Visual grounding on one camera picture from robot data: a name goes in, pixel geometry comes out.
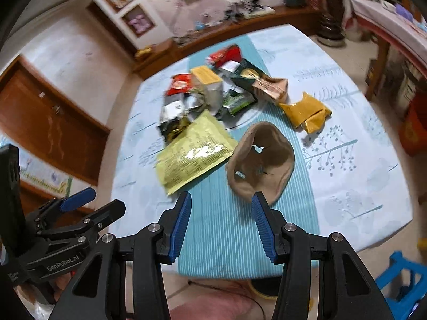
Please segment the yellow foil wrapper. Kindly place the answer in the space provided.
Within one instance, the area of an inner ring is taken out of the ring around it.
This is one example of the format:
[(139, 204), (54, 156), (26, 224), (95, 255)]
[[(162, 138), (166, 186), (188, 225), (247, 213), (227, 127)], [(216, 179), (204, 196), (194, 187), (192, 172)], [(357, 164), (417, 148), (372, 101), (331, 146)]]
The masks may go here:
[(295, 129), (302, 128), (307, 134), (319, 131), (332, 115), (329, 108), (306, 92), (301, 101), (293, 104), (280, 103), (279, 107)]

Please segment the black trash bin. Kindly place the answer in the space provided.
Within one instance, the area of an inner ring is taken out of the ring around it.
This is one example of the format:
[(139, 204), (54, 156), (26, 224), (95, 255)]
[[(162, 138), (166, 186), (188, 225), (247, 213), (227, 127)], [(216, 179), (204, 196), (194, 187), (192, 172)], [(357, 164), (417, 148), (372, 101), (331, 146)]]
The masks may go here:
[(250, 279), (248, 284), (251, 290), (261, 298), (275, 300), (278, 297), (281, 277), (266, 277)]

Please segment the blue plastic stool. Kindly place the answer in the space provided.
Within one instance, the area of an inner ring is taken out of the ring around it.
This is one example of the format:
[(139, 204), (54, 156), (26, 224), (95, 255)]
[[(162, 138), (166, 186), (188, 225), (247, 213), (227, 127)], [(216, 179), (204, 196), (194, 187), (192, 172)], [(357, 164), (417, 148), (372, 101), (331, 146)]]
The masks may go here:
[(376, 279), (380, 290), (391, 284), (403, 271), (410, 273), (408, 285), (402, 285), (395, 298), (386, 297), (394, 319), (410, 319), (426, 296), (426, 265), (406, 259), (401, 251), (389, 257), (389, 266)]

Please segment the wooden door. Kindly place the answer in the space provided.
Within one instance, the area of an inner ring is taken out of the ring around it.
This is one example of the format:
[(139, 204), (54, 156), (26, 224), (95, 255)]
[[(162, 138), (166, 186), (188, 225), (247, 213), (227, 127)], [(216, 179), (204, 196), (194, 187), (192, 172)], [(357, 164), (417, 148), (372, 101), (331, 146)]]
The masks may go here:
[(98, 185), (110, 129), (60, 93), (22, 55), (1, 73), (1, 131), (49, 165)]

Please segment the green snack bag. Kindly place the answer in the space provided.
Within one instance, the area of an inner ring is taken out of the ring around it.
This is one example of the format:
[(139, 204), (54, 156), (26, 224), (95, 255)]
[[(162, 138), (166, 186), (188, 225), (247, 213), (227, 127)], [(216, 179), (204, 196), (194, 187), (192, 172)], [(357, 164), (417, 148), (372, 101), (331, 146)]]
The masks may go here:
[(170, 196), (223, 163), (237, 145), (224, 125), (205, 110), (159, 153), (158, 180)]

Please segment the silver black crumpled wrapper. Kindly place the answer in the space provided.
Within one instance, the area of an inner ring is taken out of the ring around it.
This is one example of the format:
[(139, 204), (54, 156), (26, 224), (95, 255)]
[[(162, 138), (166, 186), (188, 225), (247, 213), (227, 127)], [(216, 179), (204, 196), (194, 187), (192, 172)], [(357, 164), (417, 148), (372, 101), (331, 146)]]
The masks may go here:
[(171, 143), (190, 125), (190, 111), (195, 111), (204, 105), (203, 95), (195, 90), (189, 93), (165, 95), (158, 125), (165, 143)]

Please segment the red packet with white print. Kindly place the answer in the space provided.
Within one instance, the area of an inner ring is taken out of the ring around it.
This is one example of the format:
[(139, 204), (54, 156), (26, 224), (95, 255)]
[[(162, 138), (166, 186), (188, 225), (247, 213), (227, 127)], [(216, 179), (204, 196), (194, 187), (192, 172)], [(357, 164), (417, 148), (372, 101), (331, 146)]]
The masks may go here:
[(176, 74), (172, 77), (169, 89), (165, 92), (165, 96), (172, 96), (176, 94), (187, 94), (193, 88), (192, 75), (189, 73)]

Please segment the yellow topped carton box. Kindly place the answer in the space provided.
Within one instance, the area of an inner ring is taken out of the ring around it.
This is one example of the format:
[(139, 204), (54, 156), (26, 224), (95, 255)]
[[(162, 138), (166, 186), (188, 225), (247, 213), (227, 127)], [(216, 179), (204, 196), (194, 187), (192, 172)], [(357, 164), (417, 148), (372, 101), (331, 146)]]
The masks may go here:
[(203, 95), (205, 104), (216, 113), (223, 103), (223, 81), (210, 67), (196, 66), (190, 69), (192, 85)]

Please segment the small green packet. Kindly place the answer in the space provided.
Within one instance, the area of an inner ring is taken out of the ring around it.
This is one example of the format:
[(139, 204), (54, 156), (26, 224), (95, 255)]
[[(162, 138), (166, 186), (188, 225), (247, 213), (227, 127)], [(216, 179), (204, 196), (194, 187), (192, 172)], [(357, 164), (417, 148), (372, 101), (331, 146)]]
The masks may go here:
[(236, 116), (241, 111), (257, 103), (257, 99), (248, 91), (238, 92), (229, 90), (225, 95), (222, 108), (231, 116)]

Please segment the dark green tea box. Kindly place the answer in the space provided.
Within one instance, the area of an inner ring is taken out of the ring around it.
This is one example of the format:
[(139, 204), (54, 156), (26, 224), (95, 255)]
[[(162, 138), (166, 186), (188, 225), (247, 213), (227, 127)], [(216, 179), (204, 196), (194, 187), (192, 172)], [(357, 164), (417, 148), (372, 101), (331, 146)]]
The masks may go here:
[(242, 59), (238, 67), (230, 74), (230, 80), (238, 87), (253, 93), (256, 80), (267, 78), (267, 74), (247, 59)]

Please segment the red wrapper far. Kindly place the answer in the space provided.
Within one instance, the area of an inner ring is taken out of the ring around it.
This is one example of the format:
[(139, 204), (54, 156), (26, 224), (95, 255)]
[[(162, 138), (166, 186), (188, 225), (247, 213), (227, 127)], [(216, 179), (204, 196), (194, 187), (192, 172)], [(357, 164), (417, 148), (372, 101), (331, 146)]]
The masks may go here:
[(240, 47), (237, 44), (224, 47), (206, 57), (206, 63), (215, 68), (223, 66), (228, 61), (235, 61), (240, 63), (241, 60), (242, 54)]

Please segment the beige paper packet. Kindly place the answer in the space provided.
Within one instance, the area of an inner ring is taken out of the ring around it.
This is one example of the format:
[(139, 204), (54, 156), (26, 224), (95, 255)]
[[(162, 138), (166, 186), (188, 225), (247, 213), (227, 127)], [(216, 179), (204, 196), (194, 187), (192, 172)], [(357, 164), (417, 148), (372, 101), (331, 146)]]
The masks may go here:
[(288, 80), (280, 78), (256, 79), (252, 88), (257, 99), (269, 101), (274, 105), (286, 103)]

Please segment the side table with cloth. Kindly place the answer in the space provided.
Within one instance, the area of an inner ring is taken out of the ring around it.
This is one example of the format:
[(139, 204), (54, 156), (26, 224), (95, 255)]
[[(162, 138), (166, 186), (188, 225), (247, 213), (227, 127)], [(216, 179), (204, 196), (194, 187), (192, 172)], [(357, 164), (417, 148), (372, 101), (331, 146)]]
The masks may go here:
[(366, 99), (370, 100), (378, 89), (389, 55), (395, 47), (415, 68), (426, 76), (426, 34), (416, 30), (414, 24), (371, 0), (350, 0), (359, 26), (377, 37), (378, 54), (373, 76), (368, 84)]

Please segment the wooden low cabinet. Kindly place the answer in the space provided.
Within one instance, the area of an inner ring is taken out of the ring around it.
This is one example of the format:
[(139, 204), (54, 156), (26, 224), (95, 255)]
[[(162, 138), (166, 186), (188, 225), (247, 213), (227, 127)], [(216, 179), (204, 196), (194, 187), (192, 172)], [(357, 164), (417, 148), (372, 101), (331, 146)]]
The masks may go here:
[(274, 7), (274, 10), (274, 14), (244, 19), (238, 23), (223, 22), (221, 25), (194, 32), (192, 38), (182, 46), (178, 45), (175, 39), (169, 38), (155, 45), (148, 58), (137, 61), (132, 72), (145, 80), (167, 66), (207, 47), (269, 27), (289, 24), (305, 35), (315, 35), (318, 32), (323, 13), (321, 10), (312, 7), (288, 8), (285, 6)]

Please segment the white wall shelf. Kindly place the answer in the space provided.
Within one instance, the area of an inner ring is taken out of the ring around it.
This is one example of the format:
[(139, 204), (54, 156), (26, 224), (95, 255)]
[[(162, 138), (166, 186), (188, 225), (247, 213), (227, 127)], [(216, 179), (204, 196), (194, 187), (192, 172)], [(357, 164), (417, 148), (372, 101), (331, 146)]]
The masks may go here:
[(164, 42), (170, 29), (148, 0), (92, 0), (137, 49)]

